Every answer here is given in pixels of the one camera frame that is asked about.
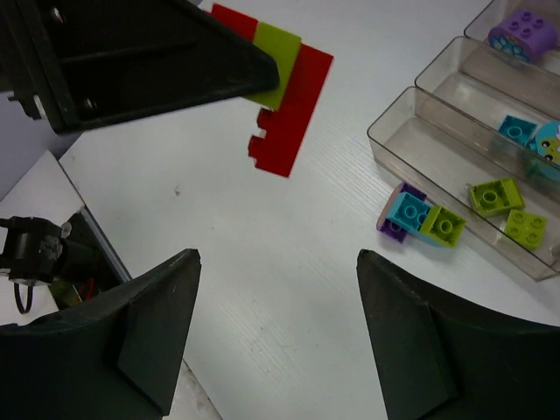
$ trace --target lego brick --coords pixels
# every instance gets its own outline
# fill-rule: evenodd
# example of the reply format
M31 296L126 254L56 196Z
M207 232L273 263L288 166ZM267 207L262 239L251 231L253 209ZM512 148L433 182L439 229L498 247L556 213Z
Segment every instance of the lego brick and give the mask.
M555 164L560 164L560 121L543 125L535 134L536 152Z
M420 237L445 247L454 247L463 233L466 221L445 207L434 206L428 212L422 226Z
M541 58L558 42L554 26L527 10L518 10L488 33L488 43L525 62Z
M278 67L280 83L274 90L252 94L246 96L246 99L276 111L280 108L291 72L296 64L296 58L301 47L301 38L271 24L260 22L256 28L253 44L274 59Z
M386 236L399 241L400 243L404 242L404 239L407 236L407 231L401 228L400 226L396 225L390 220L387 220L387 213L395 203L395 199L398 197L399 193L410 193L414 195L417 199L424 201L426 200L426 194L417 190L414 186L407 184L406 182L402 182L393 190L390 197L385 204L385 207L381 211L379 218L377 219L376 228L379 232L384 233Z
M408 234L408 232L405 229L403 229L399 225L396 225L391 220L387 220L387 219L385 219L379 231L384 233L389 238L392 238L400 243L404 242L404 239L407 237Z
M257 169L290 176L332 62L332 55L301 45L280 108L261 109L257 118L258 127L266 130L248 145Z
M472 209L485 217L525 207L525 201L512 178L471 186L468 195Z
M401 184L399 184L393 190L393 192L391 193L391 195L389 196L389 198L387 200L387 203L385 204L385 207L383 208L383 210L381 210L381 214L380 214L379 218L377 219L377 230L381 231L381 228L382 228L383 224L385 223L385 220L387 219L387 213L389 212L390 208L395 203L395 200L400 193L412 194L417 199L419 199L421 201L425 201L426 198L427 198L426 194L424 194L420 190L417 190L414 186L412 186L410 184L407 184L406 182L402 182Z
M392 221L411 234L417 234L424 223L430 206L408 192L401 192L387 213Z
M253 42L259 24L256 19L216 3L212 6L210 14L233 32Z
M507 218L506 235L526 249L538 249L547 223L546 217L512 210Z
M508 115L501 124L499 132L521 146L528 147L536 127L537 124L534 122Z

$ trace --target red lego brick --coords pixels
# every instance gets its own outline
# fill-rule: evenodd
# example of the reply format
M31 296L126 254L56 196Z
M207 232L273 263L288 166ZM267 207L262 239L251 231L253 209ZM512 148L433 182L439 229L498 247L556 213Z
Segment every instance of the red lego brick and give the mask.
M262 109L257 118L266 135L252 136L248 144L256 168L290 176L332 63L332 55L301 45L280 108L277 112Z
M247 41L253 42L256 27L259 25L258 20L255 18L243 15L238 11L228 9L216 3L212 6L210 14L233 32L242 36Z

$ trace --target screw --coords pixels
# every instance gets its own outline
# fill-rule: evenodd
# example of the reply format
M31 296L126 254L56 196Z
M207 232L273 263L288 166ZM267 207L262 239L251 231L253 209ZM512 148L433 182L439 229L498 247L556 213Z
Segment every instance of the screw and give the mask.
M86 112L94 112L97 109L97 104L89 98L85 98L81 102L81 108Z
M62 17L62 14L60 13L60 10L57 7L53 7L51 9L51 19L55 24L58 25L64 24L64 18Z

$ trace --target blue lego brick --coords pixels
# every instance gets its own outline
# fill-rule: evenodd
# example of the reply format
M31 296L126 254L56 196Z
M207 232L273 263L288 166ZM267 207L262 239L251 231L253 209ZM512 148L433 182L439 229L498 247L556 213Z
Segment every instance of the blue lego brick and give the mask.
M501 124L499 132L521 146L528 147L536 127L537 124L534 122L508 115Z
M421 199L408 192L401 192L389 209L387 219L411 234L418 235L430 209L430 205Z

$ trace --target lime green lego brick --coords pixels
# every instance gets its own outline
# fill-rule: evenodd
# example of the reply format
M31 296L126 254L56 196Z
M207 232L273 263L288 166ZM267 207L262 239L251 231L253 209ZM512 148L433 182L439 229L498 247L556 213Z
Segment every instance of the lime green lego brick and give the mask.
M525 201L512 178L499 179L469 188L471 207L482 216L495 216L512 209L521 210Z
M548 222L546 217L512 210L507 217L506 235L524 248L535 250L541 246Z
M466 221L445 207L434 206L420 227L420 235L445 247L454 247L463 233Z
M253 44L274 59L278 67L280 84L274 90L252 94L246 98L277 111L284 98L288 81L290 81L291 71L299 55L301 38L293 33L276 28L271 24L260 22L256 28Z

